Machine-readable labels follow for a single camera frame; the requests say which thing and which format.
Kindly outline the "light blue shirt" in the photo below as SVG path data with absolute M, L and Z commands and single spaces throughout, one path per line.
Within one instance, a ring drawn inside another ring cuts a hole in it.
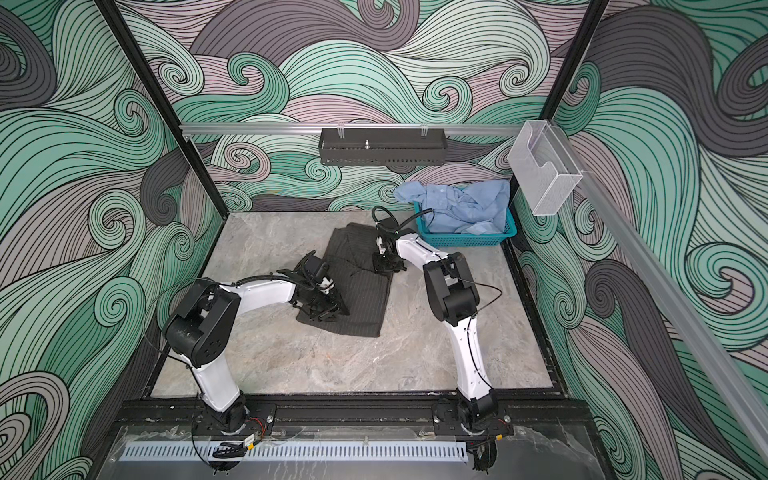
M 489 180 L 458 188 L 413 181 L 397 187 L 394 197 L 400 203 L 418 203 L 432 210 L 425 215 L 429 233 L 501 234 L 506 229 L 510 184 Z

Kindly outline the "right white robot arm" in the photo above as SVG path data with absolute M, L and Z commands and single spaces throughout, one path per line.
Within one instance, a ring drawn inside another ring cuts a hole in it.
M 372 210 L 378 251 L 373 265 L 396 273 L 412 265 L 422 270 L 430 309 L 449 332 L 457 370 L 457 417 L 471 435 L 489 428 L 498 413 L 498 399 L 485 369 L 479 345 L 477 317 L 482 310 L 478 289 L 466 257 L 442 251 L 424 240 L 408 224 L 419 216 L 398 221 L 383 206 Z

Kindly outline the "aluminium rail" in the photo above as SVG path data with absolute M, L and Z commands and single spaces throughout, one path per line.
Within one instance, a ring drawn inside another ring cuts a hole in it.
M 377 124 L 377 123 L 280 123 L 280 122 L 191 122 L 182 123 L 183 135 L 319 135 L 323 129 L 337 130 L 341 134 L 352 129 L 373 130 L 443 130 L 447 136 L 493 136 L 508 137 L 517 135 L 522 126 L 495 124 Z
M 708 376 L 738 425 L 762 460 L 767 459 L 767 406 L 732 356 L 715 338 L 677 282 L 637 231 L 639 209 L 632 205 L 627 183 L 614 190 L 601 182 L 598 171 L 582 157 L 562 128 L 549 126 L 566 158 L 581 174 L 579 184 L 612 232 L 635 272 L 645 283 L 661 313 L 671 321 L 698 364 Z M 618 204 L 614 195 L 622 202 Z

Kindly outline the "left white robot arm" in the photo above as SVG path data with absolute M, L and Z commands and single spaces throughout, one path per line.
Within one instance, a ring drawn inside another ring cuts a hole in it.
M 314 322 L 334 321 L 349 308 L 330 276 L 330 265 L 307 253 L 294 269 L 257 274 L 232 283 L 197 279 L 163 329 L 179 360 L 192 372 L 214 428 L 234 435 L 249 418 L 224 351 L 239 315 L 288 304 Z

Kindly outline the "aluminium back rail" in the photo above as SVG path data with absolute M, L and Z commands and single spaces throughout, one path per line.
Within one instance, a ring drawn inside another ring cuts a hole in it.
M 377 123 L 280 123 L 280 122 L 191 122 L 182 123 L 183 135 L 319 135 L 323 129 L 337 130 L 341 134 L 352 129 L 373 130 L 443 130 L 447 136 L 493 136 L 508 137 L 517 135 L 522 126 L 495 124 L 377 124 Z

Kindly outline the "dark grey pinstripe shirt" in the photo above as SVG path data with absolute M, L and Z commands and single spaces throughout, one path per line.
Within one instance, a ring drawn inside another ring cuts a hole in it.
M 392 276 L 374 270 L 373 258 L 379 253 L 377 230 L 373 226 L 349 223 L 333 231 L 324 260 L 330 278 L 349 310 L 324 320 L 313 320 L 300 312 L 296 320 L 331 333 L 376 338 L 385 318 Z

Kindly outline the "black perforated wall tray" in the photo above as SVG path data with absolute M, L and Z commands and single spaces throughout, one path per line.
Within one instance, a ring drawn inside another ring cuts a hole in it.
M 443 130 L 323 129 L 318 148 L 326 165 L 409 167 L 443 164 L 448 142 Z

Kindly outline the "teal plastic basket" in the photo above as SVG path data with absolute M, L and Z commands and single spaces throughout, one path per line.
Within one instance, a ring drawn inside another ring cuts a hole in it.
M 501 244 L 517 234 L 517 227 L 510 210 L 506 211 L 505 227 L 501 233 L 492 234 L 465 234 L 465 233 L 431 233 L 427 228 L 428 221 L 421 214 L 422 208 L 418 202 L 414 203 L 414 212 L 418 214 L 415 219 L 419 235 L 433 247 L 492 247 Z

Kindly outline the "clear plastic wall bin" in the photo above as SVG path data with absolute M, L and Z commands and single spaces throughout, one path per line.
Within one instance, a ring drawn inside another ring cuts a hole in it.
M 534 216 L 554 216 L 583 178 L 565 132 L 546 120 L 526 121 L 507 161 Z

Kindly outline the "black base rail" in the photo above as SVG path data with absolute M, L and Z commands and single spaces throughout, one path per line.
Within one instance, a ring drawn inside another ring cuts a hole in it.
M 116 421 L 132 424 L 198 425 L 219 435 L 244 426 L 271 433 L 277 429 L 309 426 L 414 426 L 439 435 L 479 432 L 496 435 L 515 425 L 587 423 L 591 415 L 582 401 L 551 397 L 544 392 L 517 395 L 502 392 L 496 401 L 472 406 L 456 392 L 431 394 L 244 394 L 235 403 L 244 413 L 218 413 L 201 399 L 171 398 L 127 401 Z

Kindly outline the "aluminium right rail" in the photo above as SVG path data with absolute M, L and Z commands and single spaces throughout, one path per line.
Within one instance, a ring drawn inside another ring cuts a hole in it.
M 645 283 L 661 313 L 671 321 L 698 364 L 708 376 L 738 425 L 762 460 L 767 459 L 767 406 L 732 356 L 715 338 L 677 282 L 637 231 L 639 209 L 632 205 L 627 183 L 614 190 L 601 182 L 598 171 L 582 157 L 562 128 L 549 126 L 566 158 L 581 174 L 579 184 L 612 232 L 635 272 Z M 614 195 L 622 202 L 618 204 Z

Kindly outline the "black left corner post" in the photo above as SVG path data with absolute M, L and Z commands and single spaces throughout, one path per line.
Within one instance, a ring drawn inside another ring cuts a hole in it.
M 157 108 L 165 125 L 170 130 L 183 156 L 189 163 L 198 180 L 201 182 L 210 200 L 213 202 L 218 214 L 223 220 L 226 220 L 229 216 L 229 209 L 225 205 L 222 196 L 208 173 L 206 165 L 196 146 L 193 142 L 184 137 L 179 117 L 168 101 L 158 80 L 155 78 L 155 75 L 152 73 L 149 62 L 146 60 L 137 41 L 133 37 L 116 2 L 95 0 L 94 3 L 120 45 L 123 53 L 138 75 L 139 80 L 147 90 L 150 99 Z

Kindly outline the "black right corner post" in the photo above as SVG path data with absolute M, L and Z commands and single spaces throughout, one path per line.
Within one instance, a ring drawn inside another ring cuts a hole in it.
M 608 0 L 590 1 L 576 35 L 566 50 L 564 62 L 541 109 L 539 120 L 551 121 L 573 81 L 581 61 L 609 4 Z

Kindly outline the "black corner post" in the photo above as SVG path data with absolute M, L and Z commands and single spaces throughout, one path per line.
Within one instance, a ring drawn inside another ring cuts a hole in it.
M 213 202 L 218 214 L 223 220 L 226 220 L 229 216 L 229 209 L 225 205 L 222 196 L 208 173 L 206 165 L 196 146 L 193 142 L 184 137 L 179 117 L 168 101 L 158 80 L 155 78 L 155 75 L 152 73 L 149 62 L 146 60 L 137 41 L 133 37 L 116 2 L 95 0 L 94 3 L 120 45 L 123 53 L 138 75 L 139 80 L 147 90 L 150 99 L 157 108 L 165 125 L 170 130 L 183 156 L 189 163 L 198 180 L 201 182 L 210 200 Z
M 564 62 L 541 109 L 539 120 L 551 121 L 573 81 L 581 61 L 609 4 L 608 0 L 590 1 L 576 35 L 566 50 Z

